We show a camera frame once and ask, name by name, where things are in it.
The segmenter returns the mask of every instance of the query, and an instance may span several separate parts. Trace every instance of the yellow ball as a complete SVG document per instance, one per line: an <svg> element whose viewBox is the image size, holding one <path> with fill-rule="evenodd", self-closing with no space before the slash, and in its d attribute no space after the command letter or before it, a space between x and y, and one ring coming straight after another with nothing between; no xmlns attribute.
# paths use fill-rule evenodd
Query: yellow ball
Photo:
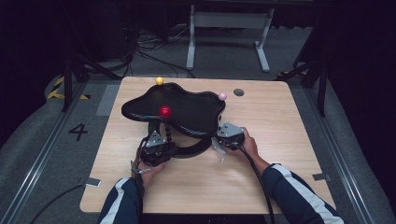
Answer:
<svg viewBox="0 0 396 224"><path fill-rule="evenodd" d="M163 84L163 78L162 77L155 78L155 83L157 83L157 85L161 86Z"/></svg>

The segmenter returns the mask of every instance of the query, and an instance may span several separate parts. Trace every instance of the wooden tabletop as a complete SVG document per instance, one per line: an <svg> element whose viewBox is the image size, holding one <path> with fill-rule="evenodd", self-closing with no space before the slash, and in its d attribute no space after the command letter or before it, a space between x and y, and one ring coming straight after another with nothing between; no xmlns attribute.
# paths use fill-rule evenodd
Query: wooden tabletop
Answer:
<svg viewBox="0 0 396 224"><path fill-rule="evenodd" d="M164 82L175 82L192 92L225 92L228 97L221 121L246 127L265 160L281 163L301 176L321 199L335 207L326 181L315 181L312 176L322 172L286 83L168 77ZM102 183L98 188L85 188L80 204L82 211L100 212L115 183L131 175L130 162L134 160L140 141L148 135L148 124L127 119L120 111L124 103L144 94L153 85L154 77L126 77L121 82L90 175ZM245 94L236 96L235 89ZM172 138L182 147L196 142L174 130ZM233 156L226 155L223 164L220 158L211 147L193 158L170 160L146 189L144 212L268 213L261 186L251 167ZM275 213L281 213L274 202L273 207Z"/></svg>

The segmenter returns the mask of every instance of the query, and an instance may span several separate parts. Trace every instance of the gray carpet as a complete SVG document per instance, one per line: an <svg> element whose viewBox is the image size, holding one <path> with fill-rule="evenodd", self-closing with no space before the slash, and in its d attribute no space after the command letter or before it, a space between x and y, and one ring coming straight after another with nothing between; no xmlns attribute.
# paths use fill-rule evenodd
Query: gray carpet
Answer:
<svg viewBox="0 0 396 224"><path fill-rule="evenodd" d="M219 30L200 30L196 36L195 65L191 72L198 78L272 80L279 72L292 69L291 65L310 31L300 28L271 29L264 45L271 72L264 74L253 48L253 42L260 33L253 30L231 31L231 34L230 31L226 33ZM147 54L168 63L185 66L187 46L188 41L181 39L161 49L148 51ZM183 69L176 68L175 71L163 63L137 55L134 56L131 70L127 73L127 76L156 77L158 75L191 77L191 74ZM316 109L309 105L306 91L298 84L300 80L300 77L295 77L288 83L323 173L331 177L328 184L337 210L347 223L360 223L344 183L334 166L329 144L314 119ZM49 84L46 94L52 85L53 82ZM119 81L109 80L103 75L92 75L83 92L89 94L91 99L78 100L71 111L49 161L15 223L29 223L50 199L73 188L80 178L89 176L119 85ZM47 103L27 119L1 149L0 217L6 213L57 118L62 115L62 105L63 101L60 99L48 99ZM388 199L362 156L344 110L331 87L327 90L325 109L326 121L359 184L361 197L366 201L375 222L396 223ZM84 130L88 132L77 141L78 135L69 131L79 124L84 124ZM36 223L95 223L98 214L85 214L79 209L82 194L83 189L76 189L66 194L50 206ZM276 223L287 223L287 221L283 216L276 216Z"/></svg>

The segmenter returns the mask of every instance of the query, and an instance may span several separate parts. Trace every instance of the black circular hole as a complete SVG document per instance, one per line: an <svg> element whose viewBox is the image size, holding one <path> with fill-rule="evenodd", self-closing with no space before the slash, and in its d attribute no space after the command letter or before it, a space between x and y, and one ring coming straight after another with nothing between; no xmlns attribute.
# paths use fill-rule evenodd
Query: black circular hole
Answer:
<svg viewBox="0 0 396 224"><path fill-rule="evenodd" d="M235 89L233 90L233 94L235 94L236 96L243 96L245 92L242 91L241 89Z"/></svg>

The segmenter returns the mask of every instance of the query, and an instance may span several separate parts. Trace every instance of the navy jacket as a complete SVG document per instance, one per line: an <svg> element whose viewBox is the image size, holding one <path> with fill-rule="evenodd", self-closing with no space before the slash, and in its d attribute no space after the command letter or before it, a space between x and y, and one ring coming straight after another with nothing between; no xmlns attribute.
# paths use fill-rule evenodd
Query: navy jacket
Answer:
<svg viewBox="0 0 396 224"><path fill-rule="evenodd" d="M290 223L344 223L305 181L285 167L273 164L264 170L261 179L265 191L277 202ZM98 223L137 224L138 208L135 181L123 178L109 192Z"/></svg>

